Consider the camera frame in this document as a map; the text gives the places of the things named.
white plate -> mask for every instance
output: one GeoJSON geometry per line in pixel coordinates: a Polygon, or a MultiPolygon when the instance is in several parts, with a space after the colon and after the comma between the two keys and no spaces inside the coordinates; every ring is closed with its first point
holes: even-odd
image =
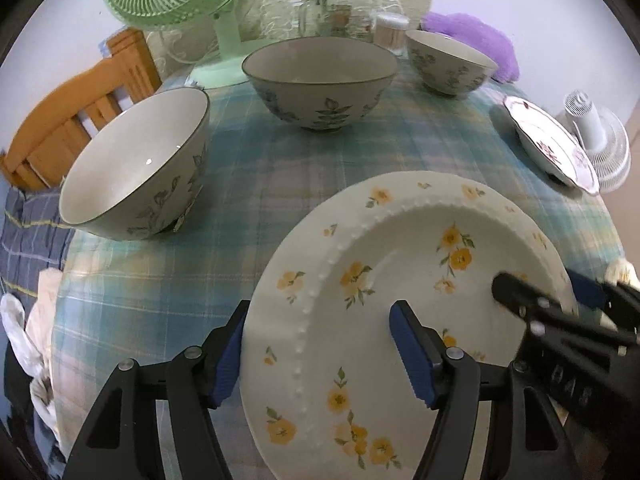
{"type": "MultiPolygon", "coordinates": [[[[242,402],[277,478],[411,478],[436,413],[414,396],[389,333],[389,308],[405,299],[446,344],[506,365],[524,323],[492,298],[501,270],[575,311],[551,242],[483,184],[389,173],[306,216],[266,267],[242,338],[242,402]]],[[[471,478],[482,467],[485,404],[471,478]]]]}
{"type": "Polygon", "coordinates": [[[513,119],[524,149],[542,170],[568,186],[598,194],[598,176],[587,154],[562,124],[520,97],[505,97],[504,106],[513,119]]]}

fan base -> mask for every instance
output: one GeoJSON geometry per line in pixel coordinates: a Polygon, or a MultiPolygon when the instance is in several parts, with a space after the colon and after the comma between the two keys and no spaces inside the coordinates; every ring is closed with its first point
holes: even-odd
{"type": "Polygon", "coordinates": [[[247,81],[247,77],[242,71],[244,58],[274,41],[267,39],[243,41],[234,56],[228,59],[218,58],[200,62],[191,70],[186,84],[211,89],[244,83],[247,81]]]}

plate rim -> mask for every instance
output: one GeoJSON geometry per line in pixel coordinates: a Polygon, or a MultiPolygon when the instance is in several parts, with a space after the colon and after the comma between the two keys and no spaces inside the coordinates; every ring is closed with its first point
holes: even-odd
{"type": "Polygon", "coordinates": [[[542,150],[540,150],[537,146],[536,143],[534,142],[533,139],[531,139],[531,136],[520,126],[520,121],[517,120],[512,113],[511,107],[510,105],[519,102],[519,103],[526,103],[530,108],[532,108],[534,111],[536,111],[537,113],[545,116],[547,119],[550,119],[552,121],[552,123],[554,124],[554,126],[556,126],[556,129],[558,129],[560,132],[562,132],[562,134],[564,135],[565,138],[567,138],[569,141],[571,141],[574,149],[577,148],[578,150],[580,150],[582,152],[582,154],[584,155],[584,159],[588,164],[588,169],[589,172],[591,174],[591,179],[594,182],[594,186],[588,186],[587,184],[584,184],[581,182],[581,179],[579,177],[579,172],[577,171],[576,167],[575,167],[575,161],[573,159],[572,156],[569,156],[569,160],[571,161],[572,166],[574,167],[575,174],[576,174],[576,178],[572,178],[569,175],[567,175],[562,168],[560,168],[556,163],[554,163],[552,160],[550,160],[549,162],[558,169],[558,171],[560,173],[562,173],[562,175],[564,175],[568,180],[570,180],[571,182],[574,183],[574,186],[583,190],[584,192],[588,193],[591,196],[596,196],[599,194],[600,192],[600,181],[598,180],[598,175],[596,174],[595,168],[593,167],[593,164],[591,163],[587,153],[584,151],[584,149],[582,148],[582,146],[578,143],[577,140],[574,139],[574,136],[572,136],[564,126],[562,126],[562,124],[560,124],[558,122],[558,120],[556,120],[555,117],[553,117],[551,114],[545,112],[542,108],[540,108],[539,106],[536,106],[534,103],[532,103],[531,101],[526,100],[523,97],[517,97],[517,96],[513,96],[513,95],[507,95],[504,97],[502,104],[504,105],[504,107],[507,109],[507,112],[509,113],[509,116],[511,118],[511,121],[513,121],[514,125],[516,126],[516,129],[518,131],[518,133],[522,133],[523,135],[527,136],[527,139],[529,139],[533,145],[535,146],[535,148],[542,153],[542,150]]]}

small bowl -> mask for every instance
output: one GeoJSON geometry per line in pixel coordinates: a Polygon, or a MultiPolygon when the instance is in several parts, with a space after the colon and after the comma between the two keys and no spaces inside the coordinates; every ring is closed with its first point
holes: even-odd
{"type": "Polygon", "coordinates": [[[493,59],[449,36],[408,30],[406,40],[409,60],[424,84],[449,96],[469,94],[498,70],[493,59]]]}
{"type": "Polygon", "coordinates": [[[209,143],[209,97],[160,92],[120,114],[82,150],[60,194],[69,225],[113,240],[167,227],[200,190],[209,143]]]}
{"type": "Polygon", "coordinates": [[[262,47],[244,60],[242,70],[276,117],[331,132],[376,107],[398,60],[372,43],[323,36],[262,47]]]}

glass mug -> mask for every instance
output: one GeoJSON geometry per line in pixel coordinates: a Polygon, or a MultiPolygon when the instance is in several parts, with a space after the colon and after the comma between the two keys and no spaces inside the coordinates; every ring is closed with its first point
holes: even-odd
{"type": "Polygon", "coordinates": [[[305,0],[298,32],[301,37],[338,36],[371,43],[372,9],[371,0],[305,0]]]}

